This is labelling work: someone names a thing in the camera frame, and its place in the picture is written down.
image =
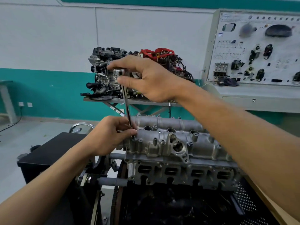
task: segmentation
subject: gray metal tube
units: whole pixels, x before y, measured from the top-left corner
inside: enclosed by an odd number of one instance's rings
[[[110,153],[110,159],[123,160],[123,159],[125,159],[125,154],[121,154],[121,153]]]
[[[98,179],[99,185],[112,185],[112,186],[127,186],[127,179],[125,178],[105,178]]]

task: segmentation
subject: teal wall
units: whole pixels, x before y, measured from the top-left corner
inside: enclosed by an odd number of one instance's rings
[[[118,115],[108,106],[101,102],[84,102],[80,96],[82,92],[88,92],[85,84],[92,82],[93,73],[84,72],[58,72],[43,70],[19,70],[0,68],[0,79],[13,80],[8,83],[8,89],[13,101],[16,113],[20,108],[18,102],[24,102],[22,114],[24,116],[79,119],[79,120],[101,120],[107,115]],[[159,106],[150,110],[151,114],[160,109]],[[0,113],[4,112],[2,101],[0,102]],[[136,115],[137,111],[130,107],[130,113]],[[277,112],[251,112],[273,124],[280,124],[284,113]],[[161,113],[162,117],[169,117],[168,111]],[[193,120],[194,117],[182,107],[173,107],[171,115],[175,118]]]
[[[62,0],[63,2],[103,3],[202,9],[251,9],[300,12],[300,2],[291,0]]]

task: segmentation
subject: person's right hand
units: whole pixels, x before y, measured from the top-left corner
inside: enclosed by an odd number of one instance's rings
[[[183,86],[189,83],[149,58],[128,55],[112,61],[107,66],[109,70],[114,68],[126,68],[130,72],[141,73],[142,79],[119,76],[118,82],[125,87],[140,91],[153,102],[159,103],[176,99]]]

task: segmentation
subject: parts display board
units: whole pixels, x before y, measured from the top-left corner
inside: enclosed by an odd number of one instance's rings
[[[240,84],[300,86],[300,14],[215,14],[204,81],[230,77]]]

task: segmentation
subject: engine on table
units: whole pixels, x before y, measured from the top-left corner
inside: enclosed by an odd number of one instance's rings
[[[86,87],[93,93],[81,93],[82,96],[87,96],[94,100],[110,100],[112,98],[123,98],[121,86],[117,81],[118,75],[107,69],[107,65],[117,59],[121,59],[126,55],[136,55],[143,58],[150,58],[153,61],[161,64],[170,72],[184,79],[194,82],[192,74],[186,71],[186,67],[182,64],[182,59],[174,53],[174,51],[159,48],[155,51],[148,49],[140,52],[127,52],[116,47],[94,48],[93,54],[88,59],[92,64],[91,71],[95,73],[95,82],[87,83]],[[140,78],[137,73],[130,73],[131,77]],[[144,96],[136,90],[127,89],[125,92],[128,98],[143,98]]]
[[[204,189],[234,191],[241,170],[224,148],[197,121],[136,116],[135,138],[122,142],[128,180],[199,185]]]

